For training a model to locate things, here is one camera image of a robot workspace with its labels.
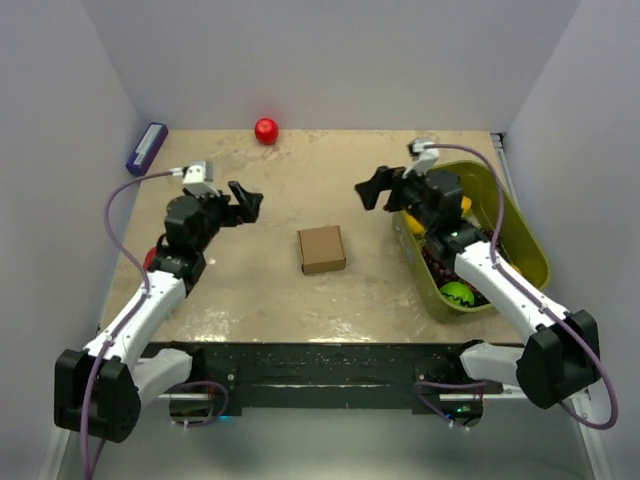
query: table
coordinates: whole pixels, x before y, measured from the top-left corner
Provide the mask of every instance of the table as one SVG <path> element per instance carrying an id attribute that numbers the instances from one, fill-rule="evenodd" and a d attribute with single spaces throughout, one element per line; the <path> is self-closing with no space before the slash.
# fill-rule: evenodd
<path id="1" fill-rule="evenodd" d="M 473 320 L 430 318 L 415 290 L 391 215 L 366 212 L 354 185 L 380 165 L 409 161 L 406 144 L 418 136 L 474 147 L 500 168 L 490 135 L 453 131 L 283 131 L 275 146 L 257 144 L 244 130 L 173 130 L 151 172 L 212 160 L 216 186 L 238 180 L 265 196 L 258 223 L 223 229 L 206 253 L 209 265 L 191 295 L 158 330 L 155 341 L 194 342 L 516 342 L 495 311 Z M 468 160 L 441 152 L 441 162 Z M 144 258 L 163 232 L 167 203 L 180 179 L 143 182 L 125 245 Z M 347 267 L 305 276 L 297 230 L 340 225 Z M 101 326 L 131 298 L 139 273 L 118 262 Z"/>

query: purple object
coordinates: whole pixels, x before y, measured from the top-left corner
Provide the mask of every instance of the purple object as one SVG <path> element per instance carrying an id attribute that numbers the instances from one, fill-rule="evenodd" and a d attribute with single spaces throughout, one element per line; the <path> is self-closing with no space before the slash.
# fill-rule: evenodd
<path id="1" fill-rule="evenodd" d="M 135 151 L 127 160 L 127 170 L 138 177 L 145 175 L 168 134 L 169 130 L 165 124 L 150 123 Z"/>

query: green ball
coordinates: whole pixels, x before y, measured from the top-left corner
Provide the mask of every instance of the green ball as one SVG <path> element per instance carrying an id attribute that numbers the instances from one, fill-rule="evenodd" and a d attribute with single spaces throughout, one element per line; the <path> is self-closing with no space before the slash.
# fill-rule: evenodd
<path id="1" fill-rule="evenodd" d="M 475 303 L 473 292 L 464 283 L 449 282 L 440 288 L 440 293 L 451 303 L 461 307 L 473 307 Z"/>

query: white wall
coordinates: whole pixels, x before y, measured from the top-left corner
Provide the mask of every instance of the white wall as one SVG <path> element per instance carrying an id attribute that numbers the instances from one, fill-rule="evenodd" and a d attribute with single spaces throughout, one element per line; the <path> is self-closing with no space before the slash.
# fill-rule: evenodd
<path id="1" fill-rule="evenodd" d="M 553 292 L 599 321 L 620 396 L 620 423 L 605 434 L 620 480 L 640 468 L 639 85 L 640 2 L 583 0 L 506 143 Z M 606 415 L 602 391 L 595 402 Z"/>
<path id="2" fill-rule="evenodd" d="M 0 69 L 0 478 L 31 479 L 54 362 L 95 333 L 114 269 L 102 204 L 144 127 L 78 0 L 0 2 Z"/>
<path id="3" fill-rule="evenodd" d="M 174 128 L 503 131 L 579 0 L 83 0 L 138 109 Z"/>

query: red apple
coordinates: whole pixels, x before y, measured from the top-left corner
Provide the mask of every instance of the red apple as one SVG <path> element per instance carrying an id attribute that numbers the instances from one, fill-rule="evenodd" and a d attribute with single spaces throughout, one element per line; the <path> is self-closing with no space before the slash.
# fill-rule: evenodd
<path id="1" fill-rule="evenodd" d="M 261 118 L 254 129 L 256 139 L 263 145 L 273 145 L 278 139 L 280 129 L 278 124 L 270 118 Z"/>

